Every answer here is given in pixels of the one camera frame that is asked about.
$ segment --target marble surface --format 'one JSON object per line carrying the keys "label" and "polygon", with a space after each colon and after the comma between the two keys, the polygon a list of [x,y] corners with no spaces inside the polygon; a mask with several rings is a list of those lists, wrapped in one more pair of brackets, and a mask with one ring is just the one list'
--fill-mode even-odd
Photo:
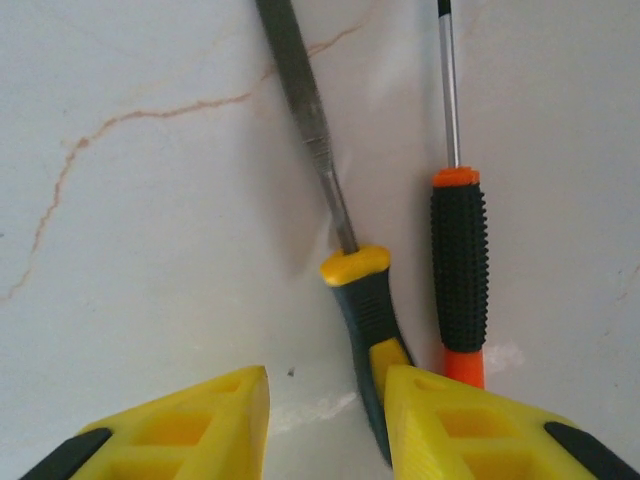
{"label": "marble surface", "polygon": [[[439,368],[436,2],[295,1],[360,238]],[[5,2],[0,477],[80,427],[266,364],[266,479],[390,479],[317,269],[335,246],[250,0]],[[489,211],[492,391],[640,468],[640,3],[454,4]],[[295,368],[293,377],[287,372]]]}

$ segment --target black rubber edge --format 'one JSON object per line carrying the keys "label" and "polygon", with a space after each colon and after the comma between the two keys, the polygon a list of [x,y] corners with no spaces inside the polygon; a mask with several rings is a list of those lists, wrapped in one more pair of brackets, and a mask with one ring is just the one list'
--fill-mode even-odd
{"label": "black rubber edge", "polygon": [[382,456],[391,465],[384,407],[378,398],[369,361],[369,349],[380,342],[396,338],[411,364],[414,363],[396,322],[389,290],[389,269],[341,287],[333,287],[332,290],[349,330],[358,390],[369,425]]}
{"label": "black rubber edge", "polygon": [[451,0],[438,0],[438,17],[451,14]]}
{"label": "black rubber edge", "polygon": [[560,422],[544,429],[598,480],[638,480],[640,474],[593,435]]}
{"label": "black rubber edge", "polygon": [[485,341],[489,299],[487,218],[480,185],[433,189],[431,237],[442,343],[454,352],[477,352]]}
{"label": "black rubber edge", "polygon": [[66,440],[20,480],[70,480],[109,440],[108,428],[96,428]]}

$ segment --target yellow and green handle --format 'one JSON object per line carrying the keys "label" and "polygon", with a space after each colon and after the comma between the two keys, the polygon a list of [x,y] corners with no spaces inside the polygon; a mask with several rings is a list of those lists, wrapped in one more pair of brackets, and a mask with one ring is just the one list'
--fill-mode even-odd
{"label": "yellow and green handle", "polygon": [[384,247],[334,253],[320,268],[336,297],[351,339],[358,389],[369,424],[385,460],[391,451],[384,415],[384,391],[391,365],[412,365],[391,300],[391,255]]}

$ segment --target brown vein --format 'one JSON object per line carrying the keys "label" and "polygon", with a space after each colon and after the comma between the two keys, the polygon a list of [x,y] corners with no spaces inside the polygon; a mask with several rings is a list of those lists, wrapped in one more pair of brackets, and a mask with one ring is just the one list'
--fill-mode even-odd
{"label": "brown vein", "polygon": [[[346,30],[341,31],[336,36],[332,37],[331,39],[325,42],[311,45],[308,48],[309,57],[313,57],[314,55],[317,55],[327,50],[328,48],[335,45],[344,37],[351,35],[356,31],[360,30],[362,27],[364,27],[371,19],[373,12],[379,3],[381,3],[381,0],[376,0],[375,2],[373,2],[372,5],[364,13],[362,18],[355,25],[347,28]],[[168,119],[168,118],[174,118],[182,115],[187,115],[187,114],[194,113],[204,109],[216,109],[216,108],[224,107],[227,105],[242,103],[248,100],[253,95],[255,90],[260,86],[260,84],[265,80],[267,80],[273,73],[275,73],[275,66],[269,65],[265,69],[260,79],[253,86],[253,88],[251,88],[248,92],[245,92],[241,95],[237,95],[234,97],[220,98],[216,100],[198,100],[197,102],[192,103],[190,105],[178,107],[178,108],[167,110],[167,111],[136,110],[130,113],[126,113],[124,115],[112,117],[109,120],[105,121],[100,126],[100,128],[98,128],[94,133],[92,133],[91,135],[84,136],[80,140],[78,140],[75,143],[75,145],[71,148],[67,156],[65,157],[64,166],[62,167],[62,170],[60,170],[60,173],[58,174],[58,179],[53,187],[53,198],[51,200],[51,203],[49,204],[44,214],[42,215],[42,217],[40,217],[40,220],[38,221],[38,226],[36,228],[35,235],[33,238],[33,244],[31,245],[31,251],[29,252],[29,258],[27,260],[27,268],[24,271],[24,273],[20,276],[20,279],[9,288],[7,293],[4,296],[0,297],[0,302],[4,303],[10,300],[11,298],[13,298],[13,296],[27,283],[27,281],[31,277],[35,257],[42,244],[44,234],[47,230],[47,227],[49,226],[49,223],[51,222],[53,214],[55,213],[56,209],[60,206],[60,202],[62,199],[62,189],[67,182],[69,174],[73,169],[73,166],[76,162],[78,155],[83,150],[86,150],[89,147],[91,147],[93,145],[93,142],[102,138],[107,133],[109,133],[116,125],[119,125],[123,122],[127,122],[130,120],[140,120],[144,118]]]}

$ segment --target yellow plastic object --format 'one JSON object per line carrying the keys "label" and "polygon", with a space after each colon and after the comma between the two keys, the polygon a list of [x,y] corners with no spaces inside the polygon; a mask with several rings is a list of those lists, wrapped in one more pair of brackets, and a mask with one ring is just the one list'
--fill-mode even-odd
{"label": "yellow plastic object", "polygon": [[543,429],[569,420],[415,367],[389,368],[385,414],[396,480],[594,478]]}
{"label": "yellow plastic object", "polygon": [[264,367],[237,370],[88,425],[113,436],[73,480],[257,480],[268,421]]}
{"label": "yellow plastic object", "polygon": [[392,365],[411,365],[411,362],[397,338],[376,343],[369,349],[369,359],[371,360],[373,381],[376,384],[378,398],[384,400],[389,367]]}
{"label": "yellow plastic object", "polygon": [[368,245],[349,255],[338,250],[325,260],[320,273],[330,287],[342,287],[373,273],[384,272],[390,265],[389,250]]}

